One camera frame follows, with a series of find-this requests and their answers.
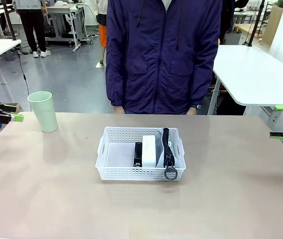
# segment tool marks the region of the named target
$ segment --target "jacket drawstring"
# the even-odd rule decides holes
[[[145,1],[145,0],[142,0],[141,10],[140,10],[140,13],[139,13],[138,22],[137,22],[136,27],[139,26],[139,21],[140,21],[140,16],[141,16],[141,13],[142,13],[142,10],[143,10],[143,3],[144,3],[144,1]]]
[[[178,30],[178,39],[177,39],[177,50],[179,50],[179,45],[180,45],[180,32],[182,29],[182,14],[183,14],[183,5],[184,5],[184,0],[182,0],[182,5],[181,5],[181,16],[180,16],[180,23],[179,23],[179,30]]]

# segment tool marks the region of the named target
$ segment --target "white plastic basket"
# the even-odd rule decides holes
[[[143,135],[155,135],[159,128],[106,127],[98,146],[96,168],[102,180],[167,181],[165,168],[133,167],[136,142]],[[179,168],[174,181],[180,181],[186,169],[185,151],[177,128],[169,129],[169,141],[176,154]]]

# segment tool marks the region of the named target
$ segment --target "cup rim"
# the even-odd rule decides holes
[[[29,99],[30,96],[32,96],[32,95],[34,95],[34,94],[42,93],[42,92],[49,93],[50,96],[49,96],[47,99],[42,100],[42,101],[32,101],[32,100]],[[30,95],[27,97],[27,100],[28,100],[29,102],[31,102],[31,103],[40,103],[40,102],[47,101],[47,100],[49,100],[50,98],[52,98],[52,93],[51,93],[51,92],[49,92],[49,91],[37,91],[37,92],[33,92],[32,94],[30,94]]]

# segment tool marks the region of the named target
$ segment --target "white sneaker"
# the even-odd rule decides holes
[[[51,52],[49,50],[46,50],[46,51],[41,51],[41,57],[47,57],[47,56],[50,56],[51,55]]]
[[[38,55],[38,52],[37,52],[37,51],[33,51],[33,57],[34,57],[34,58],[40,57],[40,56]]]

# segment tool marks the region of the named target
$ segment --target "person in orange shorts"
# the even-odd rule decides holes
[[[99,24],[99,40],[102,46],[102,55],[100,58],[100,64],[103,65],[104,55],[107,45],[107,31],[106,31],[106,19],[107,19],[107,5],[108,0],[91,0],[93,13],[96,16],[96,20]]]

